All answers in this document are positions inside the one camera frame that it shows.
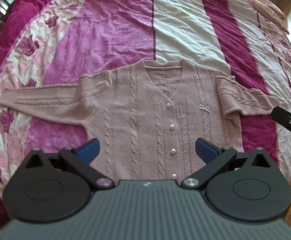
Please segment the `pink knitted cardigan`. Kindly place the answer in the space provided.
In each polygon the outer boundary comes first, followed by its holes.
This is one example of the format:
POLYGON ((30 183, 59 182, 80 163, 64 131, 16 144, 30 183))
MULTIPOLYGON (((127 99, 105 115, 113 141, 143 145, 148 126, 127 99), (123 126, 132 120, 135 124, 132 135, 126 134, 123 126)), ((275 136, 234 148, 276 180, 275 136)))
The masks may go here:
POLYGON ((197 138, 240 150, 241 116, 266 116, 279 100, 183 59, 141 60, 83 75, 76 84, 6 89, 0 103, 82 126, 101 144, 92 167, 119 181, 189 176, 204 165, 194 149, 197 138))

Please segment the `striped floral bed cover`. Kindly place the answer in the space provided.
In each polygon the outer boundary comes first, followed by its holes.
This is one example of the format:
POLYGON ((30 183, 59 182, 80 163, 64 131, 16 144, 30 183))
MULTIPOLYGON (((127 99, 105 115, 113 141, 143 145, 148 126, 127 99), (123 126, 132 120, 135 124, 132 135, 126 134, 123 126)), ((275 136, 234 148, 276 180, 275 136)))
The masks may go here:
MULTIPOLYGON (((138 61, 186 60, 234 76, 291 112, 291 43, 247 0, 17 0, 0 34, 0 101, 6 89, 76 84, 138 61)), ((266 116, 241 116, 241 151, 267 150, 291 185, 291 134, 266 116)), ((89 140, 0 103, 3 189, 33 147, 53 152, 89 140)))

